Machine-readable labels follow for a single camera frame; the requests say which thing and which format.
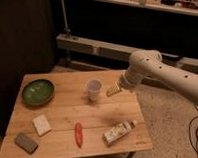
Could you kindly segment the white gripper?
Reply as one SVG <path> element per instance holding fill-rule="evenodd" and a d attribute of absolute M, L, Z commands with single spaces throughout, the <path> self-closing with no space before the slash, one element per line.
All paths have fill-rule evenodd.
<path fill-rule="evenodd" d="M 121 92 L 121 88 L 125 90 L 133 91 L 139 84 L 140 77 L 138 75 L 132 75 L 128 72 L 124 72 L 119 79 L 119 84 L 116 82 L 107 91 L 107 96 L 111 97 Z"/>

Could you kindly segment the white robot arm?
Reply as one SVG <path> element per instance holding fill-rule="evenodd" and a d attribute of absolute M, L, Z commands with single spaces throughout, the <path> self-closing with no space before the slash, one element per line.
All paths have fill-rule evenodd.
<path fill-rule="evenodd" d="M 143 78 L 152 76 L 198 106 L 198 75 L 195 73 L 163 64 L 162 55 L 157 50 L 136 50 L 128 62 L 128 69 L 106 92 L 108 97 L 122 90 L 133 91 Z"/>

